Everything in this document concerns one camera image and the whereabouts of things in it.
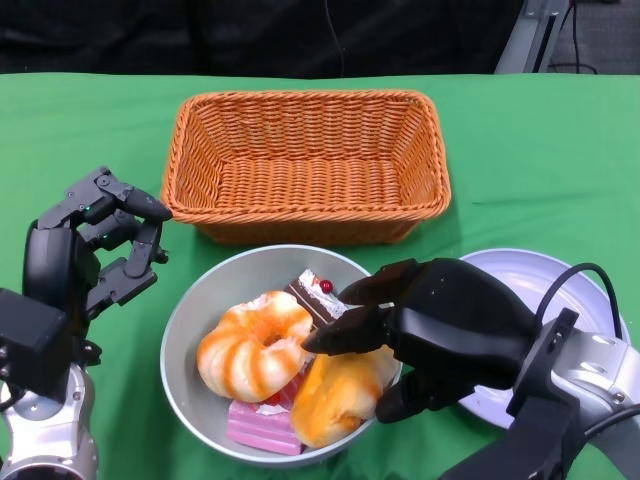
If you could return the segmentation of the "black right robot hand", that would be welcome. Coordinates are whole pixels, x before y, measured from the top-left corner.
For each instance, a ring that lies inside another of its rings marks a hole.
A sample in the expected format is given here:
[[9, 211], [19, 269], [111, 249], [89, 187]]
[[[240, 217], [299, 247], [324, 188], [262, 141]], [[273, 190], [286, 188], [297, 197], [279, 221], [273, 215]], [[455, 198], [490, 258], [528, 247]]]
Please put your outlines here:
[[512, 388], [542, 327], [505, 284], [459, 259], [389, 264], [338, 298], [349, 310], [303, 347], [338, 355], [388, 346], [410, 366], [378, 400], [381, 423], [440, 410], [478, 385]]

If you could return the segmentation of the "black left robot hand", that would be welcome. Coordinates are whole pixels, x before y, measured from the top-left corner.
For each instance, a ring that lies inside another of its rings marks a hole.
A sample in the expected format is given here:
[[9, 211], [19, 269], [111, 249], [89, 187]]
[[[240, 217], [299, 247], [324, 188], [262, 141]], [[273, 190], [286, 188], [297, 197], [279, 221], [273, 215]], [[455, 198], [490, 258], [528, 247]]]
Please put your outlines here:
[[168, 262], [160, 246], [171, 211], [102, 166], [66, 190], [35, 220], [26, 240], [22, 292], [86, 326], [157, 280]]

